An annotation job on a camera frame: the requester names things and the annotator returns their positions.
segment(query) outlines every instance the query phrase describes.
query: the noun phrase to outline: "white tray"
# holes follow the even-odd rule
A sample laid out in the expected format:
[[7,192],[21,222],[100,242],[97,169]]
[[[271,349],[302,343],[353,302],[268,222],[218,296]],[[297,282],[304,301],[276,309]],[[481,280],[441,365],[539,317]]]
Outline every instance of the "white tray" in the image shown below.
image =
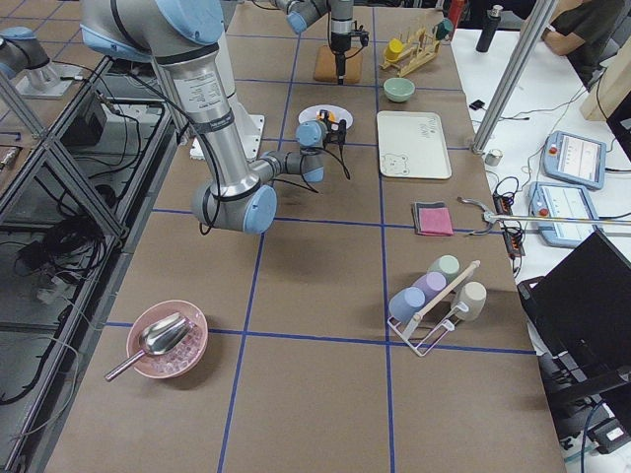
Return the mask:
[[380,111],[377,130],[383,175],[426,179],[452,176],[441,117],[436,113]]

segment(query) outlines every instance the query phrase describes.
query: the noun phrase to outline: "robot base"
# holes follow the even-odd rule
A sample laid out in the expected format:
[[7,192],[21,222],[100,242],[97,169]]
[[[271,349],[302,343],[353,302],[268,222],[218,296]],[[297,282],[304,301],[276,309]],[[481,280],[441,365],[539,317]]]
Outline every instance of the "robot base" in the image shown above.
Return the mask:
[[[50,65],[55,68],[59,77],[75,77],[81,74],[80,67],[56,64],[54,62],[51,62]],[[62,80],[56,86],[45,91],[40,91],[31,85],[28,77],[24,77],[17,84],[16,89],[25,99],[60,99],[72,84],[74,84],[72,80]]]

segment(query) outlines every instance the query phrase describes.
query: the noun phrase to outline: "brown mat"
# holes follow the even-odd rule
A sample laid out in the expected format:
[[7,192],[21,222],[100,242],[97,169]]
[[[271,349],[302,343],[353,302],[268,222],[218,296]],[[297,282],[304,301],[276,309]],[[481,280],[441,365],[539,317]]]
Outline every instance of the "brown mat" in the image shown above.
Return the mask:
[[[346,56],[346,75],[344,84],[357,84],[362,77],[362,55],[357,54],[358,47],[351,47]],[[314,80],[318,82],[337,82],[335,75],[335,56],[327,45],[317,51],[315,60]]]

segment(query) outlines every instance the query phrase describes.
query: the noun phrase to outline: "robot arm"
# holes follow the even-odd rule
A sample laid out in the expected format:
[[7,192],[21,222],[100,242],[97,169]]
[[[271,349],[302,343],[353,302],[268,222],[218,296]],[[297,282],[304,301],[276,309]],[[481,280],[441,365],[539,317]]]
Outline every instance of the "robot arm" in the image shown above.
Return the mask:
[[346,75],[346,52],[351,48],[351,40],[358,37],[363,47],[368,45],[368,32],[359,29],[353,21],[353,0],[269,0],[279,10],[287,14],[287,21],[294,33],[304,32],[313,23],[330,13],[328,43],[335,56],[337,84],[344,83]]
[[[82,31],[92,49],[131,61],[152,62],[162,90],[185,111],[214,179],[193,198],[193,213],[208,226],[262,233],[276,212],[280,173],[322,179],[321,156],[268,153],[248,163],[215,58],[224,33],[216,0],[84,0]],[[322,129],[301,125],[301,143],[320,143]]]
[[27,70],[29,82],[40,91],[59,84],[59,75],[35,34],[24,27],[8,28],[0,32],[0,71],[13,79]]

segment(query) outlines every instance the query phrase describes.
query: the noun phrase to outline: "green bowl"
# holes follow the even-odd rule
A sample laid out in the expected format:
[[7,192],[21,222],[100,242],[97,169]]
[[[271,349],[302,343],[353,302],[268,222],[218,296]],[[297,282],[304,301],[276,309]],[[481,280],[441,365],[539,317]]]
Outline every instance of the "green bowl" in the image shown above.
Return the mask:
[[414,83],[404,77],[391,77],[384,82],[384,92],[391,101],[407,101],[415,89]]

